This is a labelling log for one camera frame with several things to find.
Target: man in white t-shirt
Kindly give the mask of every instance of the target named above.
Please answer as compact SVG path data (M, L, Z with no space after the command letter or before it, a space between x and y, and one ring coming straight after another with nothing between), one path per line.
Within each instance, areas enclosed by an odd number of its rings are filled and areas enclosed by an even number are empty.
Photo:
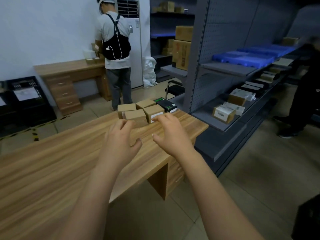
M131 104L130 26L115 9L115 0L97 0L98 17L95 40L106 57L106 75L112 93L112 110L117 110L122 91L123 103Z

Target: black shoulder strap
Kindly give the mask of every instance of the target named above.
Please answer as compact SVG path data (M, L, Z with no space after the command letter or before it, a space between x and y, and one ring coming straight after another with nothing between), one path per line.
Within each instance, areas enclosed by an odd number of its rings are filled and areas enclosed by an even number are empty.
M112 20L112 22L114 24L114 33L115 34L120 34L120 31L118 29L118 22L119 22L119 19L120 19L120 15L118 14L117 19L115 21L113 20L113 18L111 17L110 14L106 13L106 15L108 15L109 18L111 18L111 20Z

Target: wooden table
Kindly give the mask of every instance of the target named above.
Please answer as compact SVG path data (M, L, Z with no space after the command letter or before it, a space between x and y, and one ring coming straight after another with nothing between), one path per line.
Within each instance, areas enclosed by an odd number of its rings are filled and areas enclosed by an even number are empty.
M100 95L107 101L112 99L104 60L89 65L86 60L36 65L35 71L47 85L62 115L82 110L73 83L95 79Z
M174 116L192 141L208 128L181 110ZM114 112L0 157L0 239L54 239L96 165L106 130L117 120ZM152 133L163 136L159 122L132 130L132 144L141 138L143 146L121 171L110 202L146 179L166 198L183 180L180 165Z

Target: white plastic bag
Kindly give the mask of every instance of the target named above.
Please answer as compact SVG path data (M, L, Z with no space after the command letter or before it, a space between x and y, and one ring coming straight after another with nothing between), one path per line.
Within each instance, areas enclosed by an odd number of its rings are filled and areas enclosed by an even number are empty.
M148 88L152 87L154 85L157 85L156 82L156 73L155 73L155 67L156 67L156 60L151 56L146 56L143 58L143 87Z

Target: white t-shirt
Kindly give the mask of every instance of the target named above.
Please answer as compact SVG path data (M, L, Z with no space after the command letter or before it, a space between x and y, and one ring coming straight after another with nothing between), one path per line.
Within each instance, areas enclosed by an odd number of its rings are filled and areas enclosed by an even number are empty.
M116 12L107 12L116 21L118 14ZM130 26L127 20L120 16L118 22L118 29L121 35L129 37L130 36ZM98 17L98 23L96 26L95 40L110 40L115 34L115 26L108 15L101 15ZM130 68L130 56L121 60L107 60L106 59L106 69L117 70L122 68Z

